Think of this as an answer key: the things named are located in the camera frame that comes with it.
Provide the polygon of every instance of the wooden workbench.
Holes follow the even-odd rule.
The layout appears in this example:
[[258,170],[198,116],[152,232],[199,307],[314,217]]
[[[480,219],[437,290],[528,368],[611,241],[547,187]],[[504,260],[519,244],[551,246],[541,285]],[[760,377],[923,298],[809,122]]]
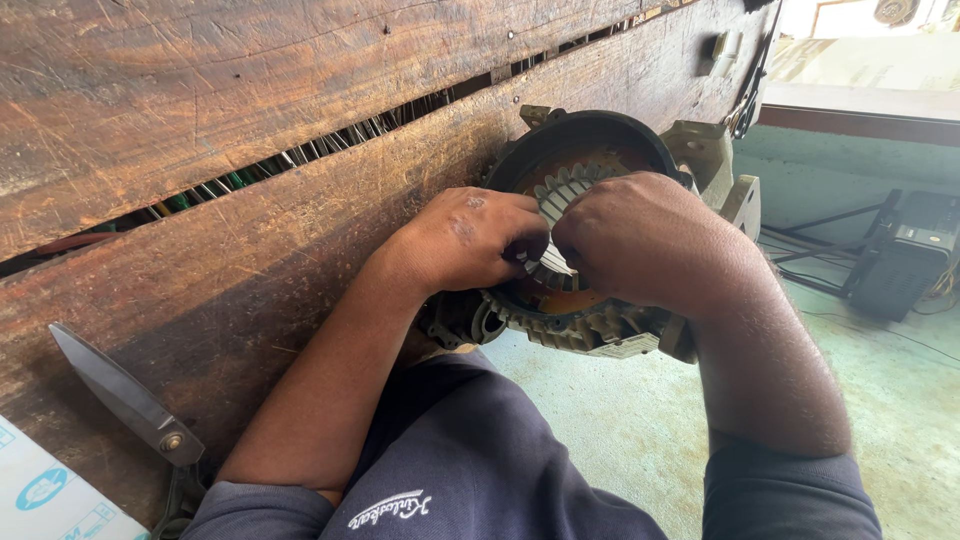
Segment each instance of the wooden workbench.
[[[0,7],[0,259],[655,8],[645,2],[65,0]],[[767,12],[699,0],[424,118],[0,282],[0,414],[151,526],[165,461],[53,342],[62,321],[222,462],[367,256],[476,184],[520,105],[662,131],[733,107]],[[744,32],[729,79],[702,76]]]

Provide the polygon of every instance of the right hand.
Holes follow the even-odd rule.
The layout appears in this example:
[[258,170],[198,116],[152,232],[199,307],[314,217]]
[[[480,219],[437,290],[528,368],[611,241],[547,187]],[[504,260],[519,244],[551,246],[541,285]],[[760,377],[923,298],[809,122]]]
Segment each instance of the right hand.
[[643,172],[574,199],[554,245],[594,290],[687,318],[715,315],[773,277],[750,239],[675,181]]

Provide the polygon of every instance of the wooden wall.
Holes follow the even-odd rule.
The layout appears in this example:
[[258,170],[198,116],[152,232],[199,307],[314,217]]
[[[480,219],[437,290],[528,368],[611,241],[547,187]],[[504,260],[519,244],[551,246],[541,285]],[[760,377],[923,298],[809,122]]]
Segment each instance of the wooden wall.
[[[0,8],[0,87],[11,96],[0,106],[0,257],[647,8],[391,5]],[[525,132],[521,104],[618,110],[658,131],[678,118],[719,121],[766,16],[738,0],[700,0],[1,281],[0,414],[151,525],[165,462],[86,390],[48,323],[67,324],[141,380],[193,426],[215,466],[366,257],[444,188],[478,183]],[[700,76],[704,51],[729,28],[745,33],[744,58],[729,79]]]

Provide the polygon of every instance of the metal blade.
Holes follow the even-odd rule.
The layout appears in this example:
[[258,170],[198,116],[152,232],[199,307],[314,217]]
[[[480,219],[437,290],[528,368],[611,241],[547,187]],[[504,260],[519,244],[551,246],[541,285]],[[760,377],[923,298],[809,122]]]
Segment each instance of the metal blade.
[[200,459],[204,445],[150,390],[64,325],[49,328],[77,375],[121,422],[178,467]]

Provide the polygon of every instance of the embroidered logo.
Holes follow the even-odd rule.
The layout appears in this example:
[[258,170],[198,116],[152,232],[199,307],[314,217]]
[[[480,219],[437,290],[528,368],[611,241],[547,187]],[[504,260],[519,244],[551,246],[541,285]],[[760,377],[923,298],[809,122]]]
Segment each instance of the embroidered logo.
[[420,495],[422,494],[423,490],[418,489],[417,491],[398,493],[392,497],[388,497],[353,516],[353,519],[350,520],[347,527],[357,530],[367,522],[370,522],[371,525],[376,525],[377,520],[384,514],[393,514],[404,520],[410,519],[410,517],[417,512],[419,512],[421,516],[425,516],[429,513],[429,510],[426,509],[426,504],[429,503],[433,497],[424,497],[421,501]]

